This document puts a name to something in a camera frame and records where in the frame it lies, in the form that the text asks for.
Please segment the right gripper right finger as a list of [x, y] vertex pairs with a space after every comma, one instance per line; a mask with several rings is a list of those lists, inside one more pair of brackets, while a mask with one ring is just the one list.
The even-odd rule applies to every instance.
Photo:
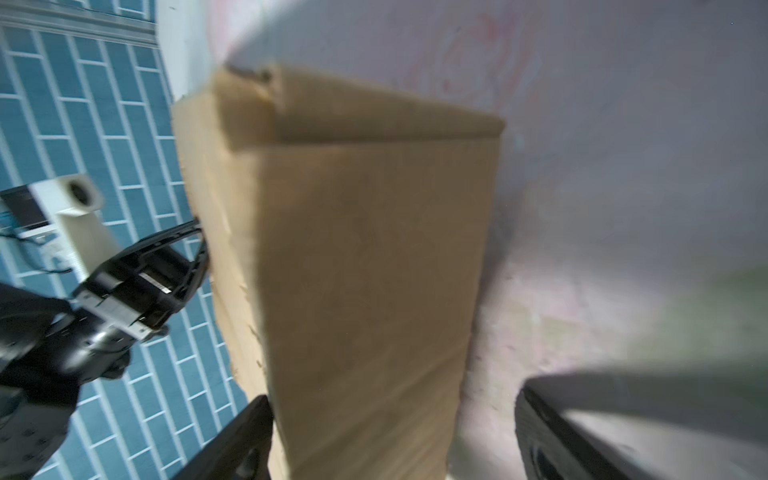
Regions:
[[764, 371], [570, 371], [515, 402], [529, 479], [764, 479]]

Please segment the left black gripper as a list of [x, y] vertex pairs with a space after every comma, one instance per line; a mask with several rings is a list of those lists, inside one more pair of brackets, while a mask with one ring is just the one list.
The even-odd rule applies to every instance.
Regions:
[[150, 235], [103, 262], [74, 290], [74, 319], [35, 350], [45, 374], [75, 384], [118, 379], [131, 348], [168, 334], [168, 320], [194, 297], [207, 277], [210, 258], [201, 240], [192, 259], [174, 249], [201, 236], [192, 220]]

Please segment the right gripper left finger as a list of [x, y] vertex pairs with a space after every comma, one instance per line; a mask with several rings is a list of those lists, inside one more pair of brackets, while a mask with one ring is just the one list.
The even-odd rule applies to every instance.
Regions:
[[254, 398], [174, 480], [270, 480], [274, 415], [266, 395]]

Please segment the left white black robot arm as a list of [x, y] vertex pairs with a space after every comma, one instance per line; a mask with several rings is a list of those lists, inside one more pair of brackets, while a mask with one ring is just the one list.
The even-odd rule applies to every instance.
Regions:
[[1, 476], [31, 479], [68, 434], [83, 385], [119, 379], [131, 349], [167, 335], [209, 264], [174, 244], [201, 234], [197, 220], [150, 235], [99, 263], [71, 298], [1, 286]]

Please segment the brown cardboard box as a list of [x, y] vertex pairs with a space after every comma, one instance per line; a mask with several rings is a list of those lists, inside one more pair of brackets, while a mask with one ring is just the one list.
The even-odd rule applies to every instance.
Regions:
[[271, 475], [445, 478], [504, 121], [280, 65], [171, 115]]

